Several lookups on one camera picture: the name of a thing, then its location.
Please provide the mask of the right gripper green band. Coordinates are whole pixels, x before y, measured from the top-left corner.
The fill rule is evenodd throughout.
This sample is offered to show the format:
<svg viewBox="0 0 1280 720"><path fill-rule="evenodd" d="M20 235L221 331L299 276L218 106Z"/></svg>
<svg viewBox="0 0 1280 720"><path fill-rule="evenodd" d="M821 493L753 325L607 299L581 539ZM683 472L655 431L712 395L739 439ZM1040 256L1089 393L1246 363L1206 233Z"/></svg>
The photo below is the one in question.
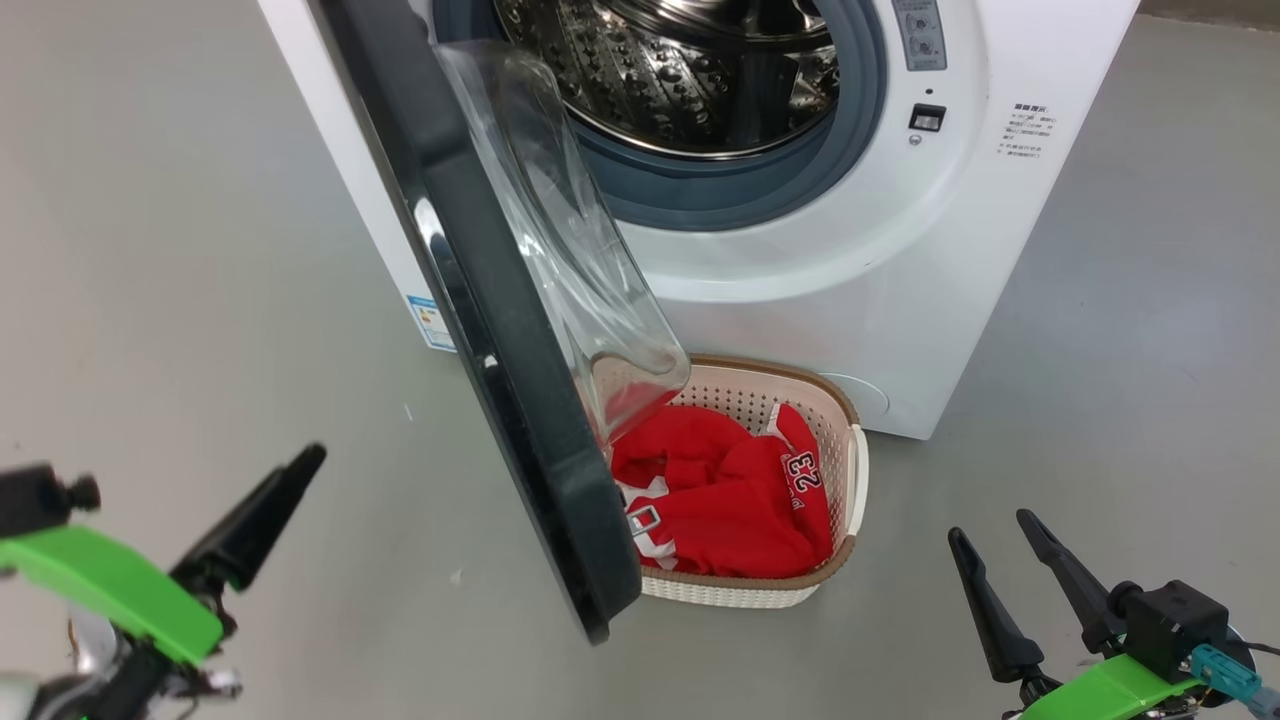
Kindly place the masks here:
<svg viewBox="0 0 1280 720"><path fill-rule="evenodd" d="M1108 609L1108 591L1032 510L1019 509L1016 520L1080 623L1085 650L1120 655L1126 625ZM1000 601L986 564L961 528L948 530L948 547L992 679L1020 684L1024 707L1011 712L1011 719L1185 719L1196 714L1199 703L1188 696L1201 688L1198 679L1169 683L1126 655L1107 659L1065 684L1044 675L1042 650Z"/></svg>

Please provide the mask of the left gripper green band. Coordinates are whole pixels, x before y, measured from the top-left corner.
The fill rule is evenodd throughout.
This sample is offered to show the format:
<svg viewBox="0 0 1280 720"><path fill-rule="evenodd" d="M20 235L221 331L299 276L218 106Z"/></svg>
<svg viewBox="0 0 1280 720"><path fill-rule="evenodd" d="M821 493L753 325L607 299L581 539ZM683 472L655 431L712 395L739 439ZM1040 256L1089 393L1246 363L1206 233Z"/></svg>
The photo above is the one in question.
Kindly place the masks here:
<svg viewBox="0 0 1280 720"><path fill-rule="evenodd" d="M5 525L3 571L70 602L74 670L3 674L5 701L236 701L241 676L209 667L236 630L225 591L247 591L326 460L320 443L273 469L165 571L84 525Z"/></svg>

